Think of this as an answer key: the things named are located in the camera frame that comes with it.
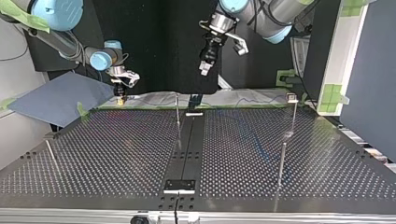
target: white wall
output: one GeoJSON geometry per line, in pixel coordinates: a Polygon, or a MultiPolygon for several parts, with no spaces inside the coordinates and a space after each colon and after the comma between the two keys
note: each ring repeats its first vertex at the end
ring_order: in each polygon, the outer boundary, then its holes
{"type": "MultiPolygon", "coordinates": [[[[21,55],[26,45],[24,36],[12,24],[0,20],[0,60],[21,55]]],[[[35,71],[29,51],[19,59],[0,62],[0,102],[44,83],[43,73],[35,71]]],[[[40,144],[48,132],[47,123],[0,110],[0,169],[40,144]]]]}
{"type": "MultiPolygon", "coordinates": [[[[338,18],[318,105],[321,103],[326,84],[342,85],[341,94],[346,95],[366,13],[367,6],[363,7],[359,16],[338,18]]],[[[338,104],[335,113],[318,113],[321,116],[340,116],[342,108],[343,105],[338,104]]]]}

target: black cable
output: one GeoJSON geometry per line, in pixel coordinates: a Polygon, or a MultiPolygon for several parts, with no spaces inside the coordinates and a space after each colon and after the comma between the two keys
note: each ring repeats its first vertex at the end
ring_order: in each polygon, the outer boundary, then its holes
{"type": "MultiPolygon", "coordinates": [[[[24,33],[22,31],[20,31],[20,29],[18,29],[18,27],[16,25],[14,25],[14,28],[24,37],[24,33]]],[[[29,49],[29,46],[26,43],[26,49],[24,50],[24,52],[22,54],[20,54],[19,56],[16,56],[16,57],[8,58],[8,59],[0,59],[0,62],[8,62],[8,61],[19,59],[27,53],[28,49],[29,49]]]]}
{"type": "Polygon", "coordinates": [[[254,8],[254,33],[257,33],[257,16],[259,15],[259,12],[257,11],[257,4],[256,0],[253,0],[253,8],[254,8]]]}
{"type": "MultiPolygon", "coordinates": [[[[292,48],[292,51],[293,51],[293,54],[294,54],[294,58],[295,58],[295,60],[297,61],[298,55],[296,54],[296,49],[295,49],[295,47],[294,47],[294,44],[292,44],[291,48],[292,48]]],[[[314,99],[312,99],[311,95],[310,95],[309,92],[308,92],[308,89],[307,89],[306,86],[305,86],[303,77],[302,77],[301,74],[300,74],[300,68],[299,68],[298,64],[296,64],[296,70],[297,70],[297,76],[300,78],[301,83],[303,84],[303,88],[304,88],[304,91],[306,92],[306,95],[307,95],[308,98],[311,100],[311,103],[312,103],[312,105],[314,106],[315,110],[318,111],[318,108],[317,108],[317,106],[316,106],[315,103],[314,103],[314,99]]]]}
{"type": "Polygon", "coordinates": [[[180,195],[180,193],[177,195],[177,199],[176,199],[176,204],[175,204],[175,224],[178,224],[178,216],[177,216],[177,207],[178,207],[178,196],[180,195]]]}
{"type": "Polygon", "coordinates": [[[29,47],[26,45],[26,49],[21,55],[18,55],[18,56],[13,57],[13,58],[8,58],[8,59],[0,59],[0,62],[8,62],[8,61],[13,61],[13,60],[19,59],[19,58],[23,57],[27,53],[28,49],[29,49],[29,47]]]}

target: perforated metal table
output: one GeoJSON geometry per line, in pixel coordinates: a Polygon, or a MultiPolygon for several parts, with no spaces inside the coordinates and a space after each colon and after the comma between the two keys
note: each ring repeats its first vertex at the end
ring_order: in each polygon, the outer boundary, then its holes
{"type": "Polygon", "coordinates": [[[94,111],[51,143],[56,161],[43,143],[0,172],[0,207],[174,211],[164,184],[186,179],[180,212],[396,215],[391,170],[310,110],[291,124],[292,108],[206,110],[180,129],[173,110],[94,111]]]}

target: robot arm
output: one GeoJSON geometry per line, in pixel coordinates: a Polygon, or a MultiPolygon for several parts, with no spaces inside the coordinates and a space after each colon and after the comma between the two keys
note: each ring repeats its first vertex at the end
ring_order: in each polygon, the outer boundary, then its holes
{"type": "Polygon", "coordinates": [[[200,21],[200,26],[208,31],[206,46],[200,55],[201,74],[207,75],[229,37],[234,39],[234,49],[239,55],[248,53],[246,41],[232,34],[238,22],[246,23],[263,39],[277,44],[288,35],[294,19],[312,2],[314,0],[219,0],[210,21],[200,21]]]}
{"type": "MultiPolygon", "coordinates": [[[[103,49],[83,46],[70,32],[79,23],[82,16],[82,0],[12,0],[20,9],[45,19],[50,27],[46,33],[18,23],[31,36],[37,37],[59,51],[67,60],[90,64],[97,71],[106,71],[114,83],[114,94],[118,104],[123,105],[127,99],[127,88],[132,88],[140,76],[123,66],[128,54],[123,54],[119,41],[105,42],[103,49]]],[[[12,21],[5,15],[0,19],[12,21]]]]}

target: metal rod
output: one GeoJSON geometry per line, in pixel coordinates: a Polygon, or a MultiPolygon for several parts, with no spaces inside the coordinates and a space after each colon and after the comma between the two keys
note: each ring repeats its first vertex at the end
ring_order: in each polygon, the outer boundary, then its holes
{"type": "Polygon", "coordinates": [[[292,126],[291,126],[291,131],[292,131],[292,132],[294,132],[294,123],[295,123],[295,121],[296,121],[297,104],[298,104],[298,102],[294,104],[293,123],[292,123],[292,126]]]}
{"type": "Polygon", "coordinates": [[[177,113],[177,127],[180,128],[180,114],[178,113],[178,93],[176,93],[175,104],[177,113]]]}
{"type": "Polygon", "coordinates": [[[283,143],[282,152],[280,154],[279,179],[277,181],[277,184],[279,186],[282,186],[282,176],[283,176],[283,166],[285,164],[286,146],[287,146],[287,143],[283,143]]]}
{"type": "Polygon", "coordinates": [[[51,158],[52,158],[53,160],[56,160],[55,155],[53,154],[53,151],[52,151],[52,147],[50,146],[50,141],[49,141],[49,140],[46,140],[46,143],[47,143],[47,147],[48,147],[48,149],[49,149],[49,154],[50,154],[51,158]]]}

